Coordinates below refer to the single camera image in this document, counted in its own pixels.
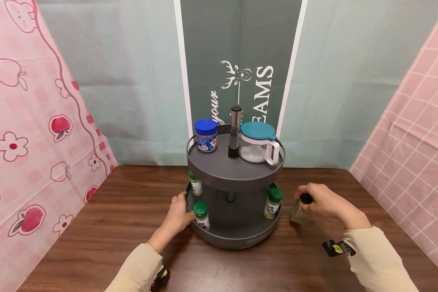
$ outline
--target black wrist strap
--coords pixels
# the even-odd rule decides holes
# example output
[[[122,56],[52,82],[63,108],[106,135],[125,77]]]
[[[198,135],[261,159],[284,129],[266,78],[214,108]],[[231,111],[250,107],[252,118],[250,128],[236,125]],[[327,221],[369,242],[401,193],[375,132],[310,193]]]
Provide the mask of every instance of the black wrist strap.
[[[161,270],[157,273],[154,282],[152,283],[152,290],[157,291],[163,286],[170,276],[170,270],[166,267],[162,267]]]
[[[348,254],[349,256],[354,256],[357,252],[348,245],[344,240],[341,240],[340,242],[336,243],[334,240],[328,240],[326,242],[323,242],[322,244],[324,251],[328,254],[330,258],[333,258],[335,256],[339,256],[342,254]]]

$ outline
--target person's left hand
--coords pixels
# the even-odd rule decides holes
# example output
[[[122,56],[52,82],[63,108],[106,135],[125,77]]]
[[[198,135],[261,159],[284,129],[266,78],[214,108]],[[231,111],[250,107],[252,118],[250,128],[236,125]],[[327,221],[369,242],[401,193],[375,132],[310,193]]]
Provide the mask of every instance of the person's left hand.
[[[195,219],[193,211],[189,213],[186,211],[187,202],[185,201],[185,195],[186,192],[183,191],[172,198],[169,212],[161,225],[161,228],[169,230],[173,235],[184,230]]]

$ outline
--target white container handle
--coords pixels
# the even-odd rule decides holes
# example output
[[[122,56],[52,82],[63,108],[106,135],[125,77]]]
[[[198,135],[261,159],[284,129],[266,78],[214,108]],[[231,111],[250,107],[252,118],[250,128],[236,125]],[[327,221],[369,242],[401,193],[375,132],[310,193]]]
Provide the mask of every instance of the white container handle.
[[[279,149],[280,145],[276,141],[269,141],[266,145],[266,154],[264,159],[270,165],[276,165],[279,162]]]

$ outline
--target pink checkered fabric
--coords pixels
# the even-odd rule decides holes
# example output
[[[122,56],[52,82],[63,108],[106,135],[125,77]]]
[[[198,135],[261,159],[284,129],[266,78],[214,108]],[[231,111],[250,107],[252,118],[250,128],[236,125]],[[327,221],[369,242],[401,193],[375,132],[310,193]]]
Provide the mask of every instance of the pink checkered fabric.
[[[0,0],[0,291],[21,285],[115,166],[35,0]]]
[[[438,22],[351,172],[438,266]]]

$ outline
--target metal center pole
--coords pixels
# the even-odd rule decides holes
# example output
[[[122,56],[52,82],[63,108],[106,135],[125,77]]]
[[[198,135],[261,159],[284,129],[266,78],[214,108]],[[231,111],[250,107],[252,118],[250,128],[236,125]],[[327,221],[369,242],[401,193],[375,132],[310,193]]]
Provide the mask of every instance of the metal center pole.
[[[227,197],[225,198],[225,200],[229,203],[233,203],[235,201],[235,195],[234,193],[232,193],[231,191],[227,192]]]

